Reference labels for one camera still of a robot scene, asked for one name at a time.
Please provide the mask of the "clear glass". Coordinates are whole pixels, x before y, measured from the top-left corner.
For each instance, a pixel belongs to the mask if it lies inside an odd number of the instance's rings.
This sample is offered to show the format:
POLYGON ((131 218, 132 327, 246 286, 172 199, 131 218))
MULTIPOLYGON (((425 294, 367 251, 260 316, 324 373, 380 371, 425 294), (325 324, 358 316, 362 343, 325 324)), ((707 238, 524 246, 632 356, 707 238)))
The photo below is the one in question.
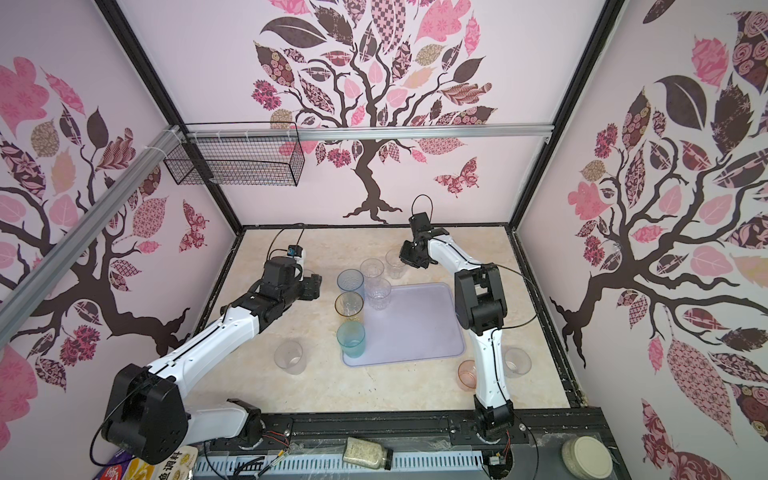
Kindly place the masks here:
POLYGON ((364 281, 369 282, 384 274, 385 265, 378 258, 368 258, 360 264, 359 270, 363 274, 364 281))
POLYGON ((366 299, 370 307, 381 311, 386 309, 391 301, 392 286, 383 277, 369 278, 365 284, 366 299))
POLYGON ((405 274, 406 265, 400 259, 400 249, 390 249, 385 255, 385 265, 387 275, 391 279, 400 279, 405 274))

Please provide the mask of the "blue grey tall cup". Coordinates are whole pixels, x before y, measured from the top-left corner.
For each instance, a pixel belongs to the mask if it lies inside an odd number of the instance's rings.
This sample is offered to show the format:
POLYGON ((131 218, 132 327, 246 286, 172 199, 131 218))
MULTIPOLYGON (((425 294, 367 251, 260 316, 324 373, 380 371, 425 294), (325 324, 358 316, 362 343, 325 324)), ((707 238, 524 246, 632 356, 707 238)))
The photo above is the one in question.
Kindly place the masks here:
POLYGON ((345 269, 337 276, 337 286, 342 292, 355 292, 364 296, 365 276, 358 269, 345 269))

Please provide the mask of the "yellow transparent plastic cup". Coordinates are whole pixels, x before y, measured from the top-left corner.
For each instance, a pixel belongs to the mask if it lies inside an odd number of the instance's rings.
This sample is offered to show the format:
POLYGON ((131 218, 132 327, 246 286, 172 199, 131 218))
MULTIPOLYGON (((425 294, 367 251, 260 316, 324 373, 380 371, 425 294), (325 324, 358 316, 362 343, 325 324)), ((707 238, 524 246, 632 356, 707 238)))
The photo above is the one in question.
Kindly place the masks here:
POLYGON ((364 298, 357 292, 346 291, 341 293, 334 302, 336 313, 344 321, 361 322, 364 309, 364 298))

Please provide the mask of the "teal green plastic cup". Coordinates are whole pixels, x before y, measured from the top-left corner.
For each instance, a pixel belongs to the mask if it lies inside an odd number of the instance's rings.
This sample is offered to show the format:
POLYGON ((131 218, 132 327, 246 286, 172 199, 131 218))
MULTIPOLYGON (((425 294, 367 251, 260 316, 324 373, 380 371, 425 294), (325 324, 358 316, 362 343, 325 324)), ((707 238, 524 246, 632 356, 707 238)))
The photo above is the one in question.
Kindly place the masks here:
POLYGON ((357 321, 346 321, 337 330, 337 342, 342 353, 349 358, 358 358, 366 348, 364 325, 357 321))

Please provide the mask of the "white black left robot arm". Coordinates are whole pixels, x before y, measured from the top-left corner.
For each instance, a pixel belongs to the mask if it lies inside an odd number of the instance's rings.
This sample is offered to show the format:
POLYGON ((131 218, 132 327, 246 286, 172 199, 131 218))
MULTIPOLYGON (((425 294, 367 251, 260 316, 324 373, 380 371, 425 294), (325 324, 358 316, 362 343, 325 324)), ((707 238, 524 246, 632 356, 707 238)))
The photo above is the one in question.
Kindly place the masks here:
POLYGON ((321 285, 320 275, 305 274, 300 257, 267 260, 261 278, 218 320, 150 364, 129 364, 116 374, 95 435, 152 465, 182 446, 218 439, 258 445, 264 435, 259 408, 230 398, 219 407, 194 409, 185 399, 207 373, 295 302, 318 299, 321 285))

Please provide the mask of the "clear cup near left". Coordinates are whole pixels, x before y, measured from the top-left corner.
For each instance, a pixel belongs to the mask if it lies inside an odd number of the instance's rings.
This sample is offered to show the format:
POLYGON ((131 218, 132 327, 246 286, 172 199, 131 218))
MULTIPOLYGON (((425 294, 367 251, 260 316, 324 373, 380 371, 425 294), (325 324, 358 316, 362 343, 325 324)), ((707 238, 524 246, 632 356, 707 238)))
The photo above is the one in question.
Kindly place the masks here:
POLYGON ((281 343, 273 356, 276 366, 289 375, 300 375, 306 369, 307 359, 302 345, 295 340, 281 343))

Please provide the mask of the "clear cup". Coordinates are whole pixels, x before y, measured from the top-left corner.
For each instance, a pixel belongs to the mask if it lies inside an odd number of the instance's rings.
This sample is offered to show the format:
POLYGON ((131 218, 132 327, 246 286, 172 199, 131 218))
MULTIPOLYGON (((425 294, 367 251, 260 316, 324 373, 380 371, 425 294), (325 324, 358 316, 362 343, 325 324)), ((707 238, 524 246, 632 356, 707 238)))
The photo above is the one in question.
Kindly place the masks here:
POLYGON ((507 347, 502 354, 504 374, 507 378, 520 378, 527 375, 532 368, 532 360, 528 353, 517 347, 507 347))
POLYGON ((295 340, 281 343, 273 356, 276 366, 289 375, 300 375, 306 369, 307 359, 302 345, 295 340))

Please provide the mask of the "pink transparent cup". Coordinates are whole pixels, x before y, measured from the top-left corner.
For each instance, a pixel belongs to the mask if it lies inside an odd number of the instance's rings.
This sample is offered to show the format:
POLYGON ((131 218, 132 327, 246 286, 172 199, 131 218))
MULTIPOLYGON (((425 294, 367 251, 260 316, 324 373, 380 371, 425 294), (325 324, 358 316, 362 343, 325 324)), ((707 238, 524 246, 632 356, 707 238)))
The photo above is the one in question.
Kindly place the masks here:
POLYGON ((457 382, 465 391, 475 391, 477 387, 477 371, 474 360, 464 360, 457 367, 457 382))

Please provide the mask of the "clear cup near right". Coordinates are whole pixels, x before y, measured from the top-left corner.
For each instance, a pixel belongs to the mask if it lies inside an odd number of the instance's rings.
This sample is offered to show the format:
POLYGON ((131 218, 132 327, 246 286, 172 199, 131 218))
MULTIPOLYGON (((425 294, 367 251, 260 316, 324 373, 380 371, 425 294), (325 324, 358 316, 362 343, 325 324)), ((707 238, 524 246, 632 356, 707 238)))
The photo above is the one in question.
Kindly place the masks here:
POLYGON ((507 347, 502 354, 504 374, 507 378, 520 378, 527 375, 532 368, 532 360, 528 353, 517 347, 507 347))

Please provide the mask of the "grain filled bottle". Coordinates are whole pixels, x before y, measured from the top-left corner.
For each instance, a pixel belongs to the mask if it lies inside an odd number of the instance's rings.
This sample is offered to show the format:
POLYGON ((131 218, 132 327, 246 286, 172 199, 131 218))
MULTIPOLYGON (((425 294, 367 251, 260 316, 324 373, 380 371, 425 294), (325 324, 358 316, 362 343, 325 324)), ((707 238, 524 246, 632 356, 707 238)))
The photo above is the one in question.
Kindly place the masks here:
POLYGON ((379 443, 348 437, 342 460, 345 463, 372 470, 391 470, 393 450, 379 443))

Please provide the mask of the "snack bag colourful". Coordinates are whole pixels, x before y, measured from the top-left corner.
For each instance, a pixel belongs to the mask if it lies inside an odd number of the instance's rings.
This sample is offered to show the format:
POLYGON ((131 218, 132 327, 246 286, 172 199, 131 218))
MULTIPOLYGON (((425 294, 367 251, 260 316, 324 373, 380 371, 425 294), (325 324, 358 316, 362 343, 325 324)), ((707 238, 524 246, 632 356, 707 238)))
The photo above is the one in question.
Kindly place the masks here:
POLYGON ((103 467, 95 479, 106 480, 180 480, 192 479, 198 459, 198 449, 183 446, 166 460, 152 465, 119 450, 110 460, 112 466, 103 467))

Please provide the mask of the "round white lid container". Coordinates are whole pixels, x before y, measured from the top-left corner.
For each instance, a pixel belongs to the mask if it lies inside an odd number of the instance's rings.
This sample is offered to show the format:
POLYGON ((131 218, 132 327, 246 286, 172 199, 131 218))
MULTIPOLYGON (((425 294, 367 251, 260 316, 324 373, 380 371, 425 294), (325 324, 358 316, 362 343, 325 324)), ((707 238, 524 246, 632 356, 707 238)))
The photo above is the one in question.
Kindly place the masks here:
POLYGON ((608 479, 614 470, 608 448, 590 436, 567 440, 561 448, 561 457, 566 469, 578 479, 608 479))

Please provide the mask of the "aluminium rail back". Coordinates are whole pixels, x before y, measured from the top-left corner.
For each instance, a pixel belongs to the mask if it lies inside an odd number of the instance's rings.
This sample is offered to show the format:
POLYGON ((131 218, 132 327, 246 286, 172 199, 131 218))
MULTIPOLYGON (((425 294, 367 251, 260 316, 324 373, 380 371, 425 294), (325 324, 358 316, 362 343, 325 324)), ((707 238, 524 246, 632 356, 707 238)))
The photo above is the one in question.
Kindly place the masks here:
POLYGON ((550 137, 554 126, 550 124, 478 124, 438 126, 351 127, 351 128, 286 128, 273 129, 198 129, 190 130, 189 141, 212 139, 255 140, 277 138, 295 141, 345 141, 427 138, 484 138, 484 137, 550 137))

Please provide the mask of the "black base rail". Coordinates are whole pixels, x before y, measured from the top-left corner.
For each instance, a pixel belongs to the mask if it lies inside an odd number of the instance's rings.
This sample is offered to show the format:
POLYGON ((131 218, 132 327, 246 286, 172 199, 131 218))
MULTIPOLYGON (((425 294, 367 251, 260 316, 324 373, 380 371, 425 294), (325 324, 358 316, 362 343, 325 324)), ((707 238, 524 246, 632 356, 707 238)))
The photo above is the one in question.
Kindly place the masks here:
POLYGON ((484 430, 471 410, 263 413, 242 401, 200 412, 140 409, 111 423, 105 437, 149 463, 180 446, 210 441, 220 450, 339 445, 349 437, 382 440, 397 448, 437 442, 439 448, 500 451, 548 435, 595 436, 616 441, 598 408, 522 409, 503 427, 484 430))

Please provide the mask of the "aluminium rail left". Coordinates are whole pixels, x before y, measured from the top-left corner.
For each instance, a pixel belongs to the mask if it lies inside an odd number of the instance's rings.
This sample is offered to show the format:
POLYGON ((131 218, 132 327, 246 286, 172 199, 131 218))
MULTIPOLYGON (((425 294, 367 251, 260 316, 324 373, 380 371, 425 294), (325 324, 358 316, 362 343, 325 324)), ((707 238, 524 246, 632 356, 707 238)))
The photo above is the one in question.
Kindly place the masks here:
POLYGON ((182 143, 182 139, 183 133, 177 126, 168 125, 161 130, 116 183, 84 213, 78 223, 43 257, 39 266, 9 294, 1 307, 2 345, 6 345, 32 316, 37 306, 66 275, 118 209, 127 202, 132 192, 139 188, 167 154, 182 143))

